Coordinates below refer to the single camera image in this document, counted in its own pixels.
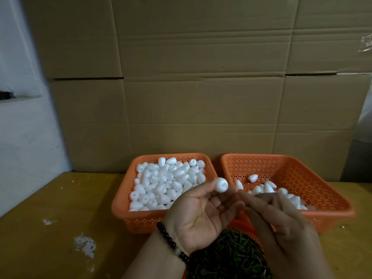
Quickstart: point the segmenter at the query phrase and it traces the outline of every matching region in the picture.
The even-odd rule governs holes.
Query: black beaded bracelet
[[[172,237],[169,236],[167,233],[164,225],[159,221],[156,224],[156,227],[159,229],[159,232],[163,235],[164,239],[167,241],[167,243],[170,245],[172,249],[174,249],[174,253],[183,260],[184,263],[188,264],[189,263],[189,257],[187,254],[185,254],[181,249],[177,246],[175,242],[173,242]]]

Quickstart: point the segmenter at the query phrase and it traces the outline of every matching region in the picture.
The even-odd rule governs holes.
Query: pile of white foam pieces
[[[204,168],[202,160],[182,163],[175,157],[137,164],[129,211],[169,209],[182,193],[205,182]]]
[[[248,181],[250,183],[256,182],[258,179],[257,174],[249,175]],[[240,182],[240,180],[236,180],[235,186],[238,189],[243,190],[243,184]],[[290,194],[286,188],[277,188],[276,184],[271,181],[266,181],[264,184],[257,185],[253,188],[253,190],[248,191],[248,193],[252,195],[257,195],[260,193],[274,193],[277,192],[279,194],[284,195],[293,206],[295,206],[296,209],[304,209],[304,210],[316,210],[315,206],[306,206],[306,202],[302,200],[299,196],[296,196],[295,194]]]

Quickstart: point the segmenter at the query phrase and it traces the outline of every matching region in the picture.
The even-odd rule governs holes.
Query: person's left hand
[[[169,235],[186,254],[209,246],[232,221],[244,203],[237,188],[215,191],[217,180],[205,182],[183,193],[163,220]]]

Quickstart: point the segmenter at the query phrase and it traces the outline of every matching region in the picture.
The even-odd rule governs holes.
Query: red basket
[[[267,180],[278,188],[284,187],[289,193],[303,199],[307,205],[313,205],[316,211],[301,210],[302,214],[314,225],[318,233],[332,228],[339,218],[353,217],[355,211],[351,203],[312,170],[299,160],[286,155],[226,154],[221,157],[222,168],[229,184],[239,179],[244,191]],[[249,183],[247,177],[258,174],[255,183]],[[245,213],[239,219],[249,221]]]
[[[133,159],[111,205],[112,213],[117,218],[124,220],[129,232],[132,234],[153,233],[156,229],[156,223],[161,221],[168,212],[167,209],[160,211],[128,211],[130,203],[129,194],[133,191],[134,179],[137,176],[136,165],[145,161],[148,163],[157,163],[160,157],[175,157],[178,161],[182,162],[193,158],[196,160],[201,159],[205,162],[204,175],[206,180],[212,180],[217,177],[211,160],[206,155],[200,153],[142,155]]]
[[[260,243],[260,240],[257,237],[256,232],[254,231],[253,226],[250,223],[247,223],[246,221],[241,221],[234,219],[227,225],[227,228],[234,228],[235,230],[238,230],[242,232],[243,234],[247,235],[249,238],[254,240],[258,245],[260,245],[262,250],[262,245]]]

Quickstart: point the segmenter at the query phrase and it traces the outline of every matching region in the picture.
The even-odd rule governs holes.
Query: wooden table
[[[148,235],[131,235],[111,214],[122,174],[58,176],[0,218],[0,278],[120,278]],[[357,217],[321,236],[337,278],[371,278],[372,185],[330,184]],[[82,237],[96,246],[86,255]]]

